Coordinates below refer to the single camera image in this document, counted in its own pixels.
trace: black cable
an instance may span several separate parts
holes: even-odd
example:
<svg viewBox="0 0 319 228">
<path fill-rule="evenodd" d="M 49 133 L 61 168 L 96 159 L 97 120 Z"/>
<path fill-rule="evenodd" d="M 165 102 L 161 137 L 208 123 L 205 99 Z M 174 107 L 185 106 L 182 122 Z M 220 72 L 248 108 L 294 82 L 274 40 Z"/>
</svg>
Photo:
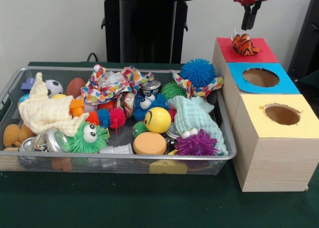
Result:
<svg viewBox="0 0 319 228">
<path fill-rule="evenodd" d="M 96 62 L 99 62 L 98 57 L 97 57 L 96 54 L 93 53 L 93 52 L 92 52 L 91 54 L 89 54 L 89 57 L 87 58 L 86 61 L 89 62 L 92 56 L 94 56 Z"/>
</svg>

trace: teddy bear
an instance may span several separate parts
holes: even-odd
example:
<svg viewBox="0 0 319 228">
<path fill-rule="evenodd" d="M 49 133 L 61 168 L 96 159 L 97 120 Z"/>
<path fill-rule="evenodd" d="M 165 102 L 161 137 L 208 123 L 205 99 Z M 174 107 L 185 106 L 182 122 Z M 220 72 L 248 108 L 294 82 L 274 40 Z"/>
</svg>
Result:
<svg viewBox="0 0 319 228">
<path fill-rule="evenodd" d="M 35 134 L 23 123 L 21 128 L 16 124 L 8 125 L 3 134 L 3 144 L 5 147 L 20 147 L 21 144 Z"/>
</svg>

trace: purple puffer ball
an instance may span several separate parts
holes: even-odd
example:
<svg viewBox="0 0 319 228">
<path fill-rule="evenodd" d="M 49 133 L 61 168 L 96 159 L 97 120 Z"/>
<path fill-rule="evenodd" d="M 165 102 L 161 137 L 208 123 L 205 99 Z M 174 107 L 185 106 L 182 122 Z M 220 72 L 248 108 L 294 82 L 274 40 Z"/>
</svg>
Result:
<svg viewBox="0 0 319 228">
<path fill-rule="evenodd" d="M 208 133 L 201 129 L 198 134 L 185 139 L 181 136 L 177 138 L 175 149 L 178 152 L 176 155 L 215 156 L 218 152 L 218 149 L 214 147 L 216 143 L 216 138 L 211 138 Z"/>
</svg>

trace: metal mesh basket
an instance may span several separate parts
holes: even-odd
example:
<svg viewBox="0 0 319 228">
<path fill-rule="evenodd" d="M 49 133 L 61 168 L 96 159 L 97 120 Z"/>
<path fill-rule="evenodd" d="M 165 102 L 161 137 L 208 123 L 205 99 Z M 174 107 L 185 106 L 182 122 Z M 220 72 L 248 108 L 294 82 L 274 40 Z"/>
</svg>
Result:
<svg viewBox="0 0 319 228">
<path fill-rule="evenodd" d="M 20 87 L 27 78 L 34 78 L 37 72 L 42 72 L 43 80 L 57 80 L 63 88 L 66 88 L 73 78 L 81 77 L 87 81 L 92 74 L 92 68 L 27 67 L 17 71 L 0 94 L 1 141 L 3 141 L 6 126 L 12 123 L 21 125 L 22 121 L 17 109 L 18 100 L 23 95 Z M 162 85 L 173 81 L 170 71 L 152 72 Z M 217 175 L 226 161 L 232 159 L 237 151 L 221 93 L 212 92 L 207 97 L 207 101 L 215 105 L 211 117 L 223 132 L 229 152 L 227 156 L 5 152 L 1 142 L 0 171 Z M 117 135 L 111 129 L 108 145 L 120 146 L 133 143 L 132 126 L 134 124 L 134 119 L 129 119 L 125 126 L 119 129 Z"/>
</svg>

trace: yellow square top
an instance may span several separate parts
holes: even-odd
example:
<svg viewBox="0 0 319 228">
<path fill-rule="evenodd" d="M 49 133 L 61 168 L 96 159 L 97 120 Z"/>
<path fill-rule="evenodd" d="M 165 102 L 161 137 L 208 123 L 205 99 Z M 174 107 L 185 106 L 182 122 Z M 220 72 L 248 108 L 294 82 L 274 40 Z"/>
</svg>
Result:
<svg viewBox="0 0 319 228">
<path fill-rule="evenodd" d="M 241 95 L 259 137 L 319 138 L 319 119 L 302 95 Z"/>
</svg>

